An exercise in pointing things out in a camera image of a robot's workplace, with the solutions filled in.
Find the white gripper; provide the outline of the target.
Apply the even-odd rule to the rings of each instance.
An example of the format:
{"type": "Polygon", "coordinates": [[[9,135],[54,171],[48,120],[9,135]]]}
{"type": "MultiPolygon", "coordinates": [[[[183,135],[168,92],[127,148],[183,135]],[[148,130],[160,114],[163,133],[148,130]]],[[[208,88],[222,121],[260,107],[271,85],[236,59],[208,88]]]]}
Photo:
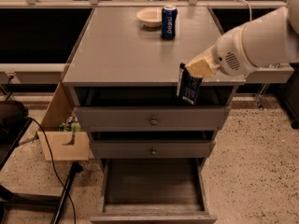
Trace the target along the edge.
{"type": "Polygon", "coordinates": [[[185,65],[191,77],[213,77],[219,70],[228,76],[248,75],[257,70],[245,52],[243,32],[245,26],[237,26],[223,34],[215,47],[206,49],[185,65]]]}

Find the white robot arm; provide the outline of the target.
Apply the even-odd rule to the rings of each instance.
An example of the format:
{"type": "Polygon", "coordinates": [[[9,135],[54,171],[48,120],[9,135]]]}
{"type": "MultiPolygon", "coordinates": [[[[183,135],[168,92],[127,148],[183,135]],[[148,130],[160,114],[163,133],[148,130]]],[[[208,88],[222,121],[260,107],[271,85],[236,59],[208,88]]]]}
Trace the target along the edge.
{"type": "Polygon", "coordinates": [[[299,62],[299,0],[223,34],[185,69],[192,77],[247,75],[276,63],[299,62]]]}

